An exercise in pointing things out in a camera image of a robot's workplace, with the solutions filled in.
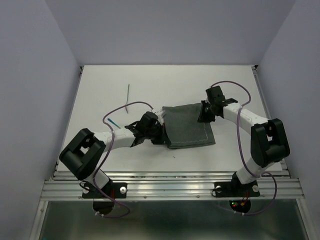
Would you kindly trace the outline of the dark grey cloth napkin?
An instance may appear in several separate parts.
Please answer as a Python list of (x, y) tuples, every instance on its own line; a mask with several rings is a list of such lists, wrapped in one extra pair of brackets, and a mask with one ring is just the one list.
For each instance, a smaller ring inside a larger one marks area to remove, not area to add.
[(211, 125), (198, 122), (201, 104), (162, 108), (166, 145), (171, 150), (211, 146), (216, 143)]

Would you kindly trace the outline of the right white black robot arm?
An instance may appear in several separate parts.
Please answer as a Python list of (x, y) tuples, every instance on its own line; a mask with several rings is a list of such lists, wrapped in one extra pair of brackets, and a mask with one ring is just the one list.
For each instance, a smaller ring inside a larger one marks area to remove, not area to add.
[[(259, 178), (275, 163), (290, 155), (290, 147), (283, 122), (268, 119), (247, 109), (245, 104), (226, 98), (220, 86), (205, 90), (207, 99), (201, 101), (199, 123), (211, 123), (221, 117), (236, 124), (238, 148), (243, 167), (236, 171), (229, 182), (231, 192), (242, 195), (248, 185)], [(250, 136), (250, 158), (245, 161), (242, 151), (240, 129)]]

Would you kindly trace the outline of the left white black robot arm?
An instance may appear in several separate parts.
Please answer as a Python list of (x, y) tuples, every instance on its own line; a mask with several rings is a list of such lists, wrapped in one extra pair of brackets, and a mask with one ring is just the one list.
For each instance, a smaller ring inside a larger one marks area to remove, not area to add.
[(111, 193), (112, 180), (98, 167), (103, 154), (109, 155), (119, 148), (132, 148), (145, 140), (164, 145), (167, 139), (165, 125), (159, 116), (148, 111), (140, 120), (117, 130), (92, 132), (88, 128), (81, 129), (62, 150), (59, 160), (78, 180), (90, 183), (95, 193), (106, 197)]

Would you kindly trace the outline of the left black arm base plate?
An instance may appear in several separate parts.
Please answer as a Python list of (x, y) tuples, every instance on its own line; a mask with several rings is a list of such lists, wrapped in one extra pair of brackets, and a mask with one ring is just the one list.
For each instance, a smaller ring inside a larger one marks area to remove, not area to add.
[[(103, 199), (105, 196), (87, 181), (81, 181), (83, 199)], [(126, 182), (112, 182), (104, 186), (101, 191), (113, 199), (125, 199), (127, 197), (128, 184)]]

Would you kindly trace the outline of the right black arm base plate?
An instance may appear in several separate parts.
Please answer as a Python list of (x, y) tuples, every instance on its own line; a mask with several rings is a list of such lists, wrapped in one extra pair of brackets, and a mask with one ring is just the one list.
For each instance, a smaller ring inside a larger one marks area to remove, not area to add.
[(218, 181), (213, 183), (211, 194), (216, 198), (242, 198), (259, 197), (260, 189), (255, 180), (248, 184), (241, 184), (232, 181)]

